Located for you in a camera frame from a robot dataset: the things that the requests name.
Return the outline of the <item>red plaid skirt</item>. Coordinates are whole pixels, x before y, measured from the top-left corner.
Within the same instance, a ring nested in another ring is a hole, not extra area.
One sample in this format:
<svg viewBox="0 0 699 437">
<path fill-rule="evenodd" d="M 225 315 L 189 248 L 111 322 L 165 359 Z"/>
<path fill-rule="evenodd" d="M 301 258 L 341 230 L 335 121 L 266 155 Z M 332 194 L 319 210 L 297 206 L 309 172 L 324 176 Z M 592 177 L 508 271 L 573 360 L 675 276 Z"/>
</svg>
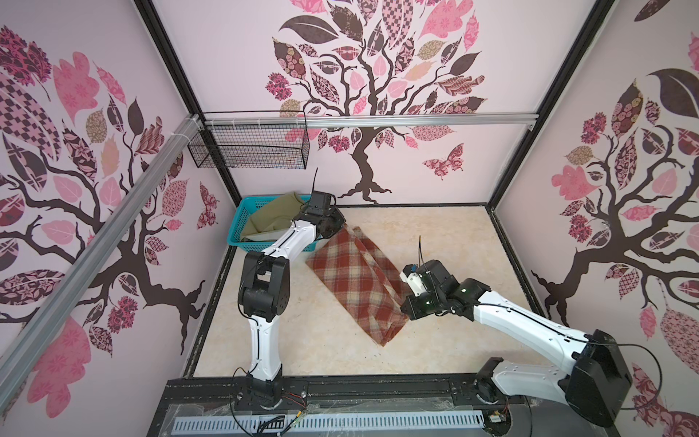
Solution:
<svg viewBox="0 0 699 437">
<path fill-rule="evenodd" d="M 376 344 L 393 340 L 409 320 L 400 309 L 409 285 L 361 228 L 344 226 L 306 264 Z"/>
</svg>

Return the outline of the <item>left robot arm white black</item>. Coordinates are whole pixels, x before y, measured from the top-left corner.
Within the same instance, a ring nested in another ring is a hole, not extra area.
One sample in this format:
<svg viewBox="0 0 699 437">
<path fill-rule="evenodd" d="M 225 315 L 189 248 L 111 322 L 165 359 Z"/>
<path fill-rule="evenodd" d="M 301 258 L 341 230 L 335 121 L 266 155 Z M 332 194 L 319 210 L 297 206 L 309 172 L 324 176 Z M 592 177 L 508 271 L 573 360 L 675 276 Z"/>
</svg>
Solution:
<svg viewBox="0 0 699 437">
<path fill-rule="evenodd" d="M 315 190 L 269 247 L 246 255 L 238 309 L 250 327 L 248 375 L 254 382 L 273 382 L 282 375 L 279 322 L 291 299 L 291 263 L 309 245 L 333 237 L 344 224 L 336 196 Z"/>
</svg>

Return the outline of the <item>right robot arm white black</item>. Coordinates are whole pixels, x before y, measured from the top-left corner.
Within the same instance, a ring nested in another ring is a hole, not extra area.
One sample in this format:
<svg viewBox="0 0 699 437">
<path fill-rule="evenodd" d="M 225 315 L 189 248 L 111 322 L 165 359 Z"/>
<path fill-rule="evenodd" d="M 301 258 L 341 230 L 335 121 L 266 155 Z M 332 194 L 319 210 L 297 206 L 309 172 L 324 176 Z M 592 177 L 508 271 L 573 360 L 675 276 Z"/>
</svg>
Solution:
<svg viewBox="0 0 699 437">
<path fill-rule="evenodd" d="M 545 365 L 493 357 L 477 373 L 473 389 L 495 405 L 527 396 L 568 405 L 602 428 L 615 423 L 633 379 L 616 340 L 552 322 L 504 298 L 483 282 L 458 282 L 438 260 L 404 267 L 400 279 L 411 294 L 400 309 L 411 320 L 454 315 L 500 331 L 546 358 Z"/>
</svg>

